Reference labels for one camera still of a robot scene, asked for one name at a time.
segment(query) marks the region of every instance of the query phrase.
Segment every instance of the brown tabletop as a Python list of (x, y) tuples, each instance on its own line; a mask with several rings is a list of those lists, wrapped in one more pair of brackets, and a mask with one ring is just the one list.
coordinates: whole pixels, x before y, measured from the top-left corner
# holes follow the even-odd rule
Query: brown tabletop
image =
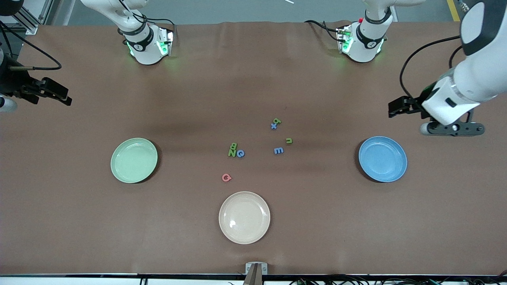
[[(17, 100), (15, 113), (0, 116), (0, 273), (235, 273), (248, 261), (276, 274), (507, 267), (507, 98), (476, 110), (487, 128), (477, 137), (422, 136), (419, 115), (387, 117), (403, 94), (405, 59), (458, 34), (458, 23), (394, 23), (366, 64), (303, 23), (179, 26), (172, 57), (153, 66), (136, 63), (116, 30), (41, 26), (28, 37), (63, 65), (31, 75), (60, 82), (73, 103)], [(458, 45), (417, 55), (409, 90), (445, 72)], [(52, 64), (27, 46), (20, 62)], [(358, 170), (358, 147), (374, 135), (405, 149), (399, 181)], [(116, 146), (132, 137), (153, 141), (161, 156), (140, 184), (110, 169)], [(232, 142), (245, 157), (227, 156)], [(285, 152), (275, 156), (276, 147)], [(222, 182), (224, 173), (233, 180)], [(238, 191), (271, 210), (268, 232), (250, 245), (229, 241), (218, 224)]]

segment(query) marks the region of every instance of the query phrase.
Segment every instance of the cable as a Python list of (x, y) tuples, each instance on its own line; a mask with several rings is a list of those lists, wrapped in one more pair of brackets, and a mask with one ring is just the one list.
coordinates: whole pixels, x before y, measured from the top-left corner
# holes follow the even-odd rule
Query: cable
[(317, 26), (323, 28), (323, 29), (327, 29), (328, 31), (333, 31), (333, 32), (336, 32), (336, 29), (341, 29), (341, 28), (344, 28), (348, 25), (343, 25), (343, 26), (339, 26), (337, 27), (336, 29), (331, 29), (331, 28), (328, 28), (324, 25), (322, 25), (321, 23), (317, 22), (317, 21), (314, 21), (314, 20), (308, 20), (308, 21), (305, 21), (305, 23), (311, 23), (311, 24), (316, 24)]
[[(125, 10), (129, 11), (130, 13), (132, 13), (132, 16), (134, 17), (134, 19), (136, 19), (139, 23), (141, 23), (141, 24), (146, 23), (147, 19), (146, 19), (145, 17), (141, 17), (141, 16), (139, 16), (139, 15), (134, 14), (134, 12), (132, 12), (132, 11), (130, 10), (130, 8), (129, 8), (129, 7), (128, 7), (125, 3), (123, 3), (123, 0), (118, 0), (118, 1), (119, 1), (119, 2), (120, 2), (120, 4), (123, 6), (123, 8), (125, 8)], [(143, 19), (144, 19), (144, 21), (143, 21), (143, 22), (139, 21), (138, 17), (143, 18)]]
[(154, 19), (154, 18), (147, 18), (148, 20), (150, 21), (168, 21), (170, 22), (173, 26), (176, 26), (171, 20), (169, 19)]
[(7, 35), (5, 34), (5, 30), (4, 28), (2, 27), (2, 34), (4, 35), (4, 40), (5, 40), (5, 43), (7, 44), (7, 47), (9, 48), (9, 54), (11, 55), (12, 57), (12, 47), (11, 47), (11, 43), (9, 42), (9, 38), (7, 37)]
[(154, 18), (147, 18), (145, 15), (141, 14), (141, 15), (137, 15), (135, 14), (134, 12), (132, 12), (132, 10), (130, 10), (130, 8), (123, 2), (123, 0), (118, 0), (120, 2), (120, 4), (127, 10), (129, 11), (130, 13), (132, 13), (132, 16), (139, 22), (139, 23), (152, 23), (152, 24), (155, 24), (154, 22), (151, 22), (151, 21), (168, 21), (170, 22), (173, 26), (176, 26), (174, 24), (173, 21), (169, 20), (169, 19), (154, 19)]
[(335, 41), (337, 41), (337, 42), (341, 42), (341, 43), (344, 43), (344, 42), (345, 42), (345, 40), (342, 40), (342, 39), (337, 39), (337, 38), (335, 38), (335, 37), (331, 34), (331, 32), (329, 31), (330, 29), (328, 29), (328, 27), (325, 25), (325, 21), (323, 21), (323, 22), (322, 22), (322, 25), (324, 26), (325, 31), (326, 31), (326, 32), (328, 32), (328, 35), (331, 37), (331, 39), (333, 39), (333, 40), (335, 40)]
[[(424, 46), (418, 48), (415, 52), (413, 52), (408, 58), (407, 60), (405, 61), (405, 63), (403, 64), (402, 66), (402, 70), (400, 71), (400, 85), (403, 89), (403, 91), (405, 92), (405, 94), (407, 96), (409, 96), (411, 99), (414, 99), (414, 97), (412, 97), (412, 95), (410, 94), (410, 92), (406, 89), (405, 87), (405, 84), (403, 84), (403, 73), (405, 72), (405, 68), (407, 67), (407, 64), (409, 63), (409, 61), (412, 59), (412, 57), (414, 57), (418, 52), (422, 51), (423, 49), (427, 48), (427, 47), (430, 47), (432, 45), (436, 45), (436, 44), (439, 44), (439, 43), (443, 43), (443, 42), (448, 42), (448, 41), (452, 41), (452, 40), (457, 40), (459, 39), (459, 36), (456, 35), (454, 37), (450, 37), (450, 38), (445, 38), (445, 39), (441, 39), (441, 40), (438, 40), (438, 41), (434, 41), (434, 42), (431, 42), (429, 44), (425, 44)], [(419, 103), (415, 103), (416, 106), (418, 108), (420, 108), (421, 106), (419, 106)]]
[(139, 281), (139, 285), (148, 285), (148, 278), (141, 278), (141, 280)]
[(57, 67), (12, 66), (12, 67), (10, 67), (11, 70), (58, 70), (58, 69), (62, 68), (62, 65), (60, 64), (60, 62), (58, 62), (58, 60), (56, 60), (54, 57), (52, 57), (51, 55), (49, 55), (47, 52), (41, 50), (40, 48), (36, 47), (31, 42), (25, 40), (23, 37), (21, 37), (20, 35), (16, 34), (15, 32), (13, 32), (2, 21), (0, 21), (0, 25), (3, 26), (5, 29), (7, 29), (10, 33), (12, 33), (13, 35), (15, 35), (18, 39), (22, 40), (23, 42), (27, 43), (29, 46), (31, 46), (34, 49), (38, 50), (39, 52), (41, 52), (45, 56), (49, 57), (49, 59), (53, 60), (58, 65)]
[(458, 53), (458, 51), (460, 51), (462, 48), (463, 46), (459, 46), (452, 52), (451, 57), (449, 57), (449, 68), (452, 68), (452, 60), (454, 59), (454, 56)]
[[(504, 282), (504, 279), (500, 280), (503, 275), (506, 275), (507, 271), (504, 271), (501, 273), (501, 275), (494, 276), (494, 277), (477, 277), (477, 278), (471, 278), (471, 277), (464, 277), (464, 276), (453, 276), (449, 275), (445, 279), (439, 281), (439, 284), (443, 284), (446, 281), (452, 281), (452, 282), (467, 282), (467, 285), (487, 285), (487, 284), (495, 284), (500, 285), (500, 282)], [(347, 285), (347, 283), (350, 283), (352, 285), (358, 284), (358, 285), (370, 285), (373, 280), (367, 281), (365, 278), (357, 275), (346, 275), (346, 274), (330, 274), (330, 275), (322, 275), (320, 277), (301, 277), (297, 276), (296, 279), (293, 280), (289, 285), (293, 285), (297, 283), (297, 285), (318, 285), (319, 282), (324, 282), (325, 285), (336, 285), (335, 281), (339, 280), (341, 283), (339, 285)], [(421, 276), (415, 276), (415, 279), (411, 278), (388, 278), (385, 280), (377, 281), (375, 280), (375, 284), (373, 285), (431, 285), (434, 284), (434, 282), (431, 282), (429, 278), (424, 278)]]

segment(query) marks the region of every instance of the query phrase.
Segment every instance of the plate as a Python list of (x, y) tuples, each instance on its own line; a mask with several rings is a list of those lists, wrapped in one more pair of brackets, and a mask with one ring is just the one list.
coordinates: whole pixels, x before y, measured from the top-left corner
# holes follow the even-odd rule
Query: plate
[(264, 199), (252, 192), (229, 196), (220, 208), (219, 224), (224, 235), (238, 244), (250, 244), (268, 231), (271, 215)]
[(121, 182), (137, 183), (152, 174), (157, 161), (157, 149), (151, 141), (131, 138), (116, 148), (111, 157), (111, 171)]
[(366, 174), (380, 182), (400, 179), (407, 170), (407, 155), (393, 139), (374, 136), (359, 148), (359, 163)]

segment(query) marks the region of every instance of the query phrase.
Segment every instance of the blue plate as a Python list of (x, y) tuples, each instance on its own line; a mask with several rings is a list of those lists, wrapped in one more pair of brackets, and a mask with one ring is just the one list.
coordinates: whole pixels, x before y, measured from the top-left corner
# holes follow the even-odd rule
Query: blue plate
[(393, 182), (405, 174), (408, 163), (400, 144), (388, 137), (373, 136), (359, 148), (359, 164), (369, 177)]

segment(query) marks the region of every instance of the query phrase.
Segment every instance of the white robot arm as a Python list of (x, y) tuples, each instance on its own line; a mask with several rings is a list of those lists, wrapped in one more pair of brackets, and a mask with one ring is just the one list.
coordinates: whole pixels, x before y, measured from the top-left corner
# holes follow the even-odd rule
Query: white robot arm
[[(466, 59), (429, 85), (418, 98), (403, 96), (389, 103), (389, 116), (421, 112), (431, 122), (426, 135), (480, 135), (484, 125), (472, 122), (473, 108), (507, 92), (507, 0), (479, 0), (460, 28)], [(468, 113), (466, 122), (460, 117)]]
[(415, 6), (425, 0), (362, 0), (365, 17), (338, 32), (339, 50), (357, 62), (371, 61), (384, 43), (384, 36), (392, 23), (391, 6)]
[(130, 54), (141, 64), (154, 64), (170, 54), (173, 32), (147, 23), (137, 10), (148, 0), (81, 0), (113, 21), (127, 39)]

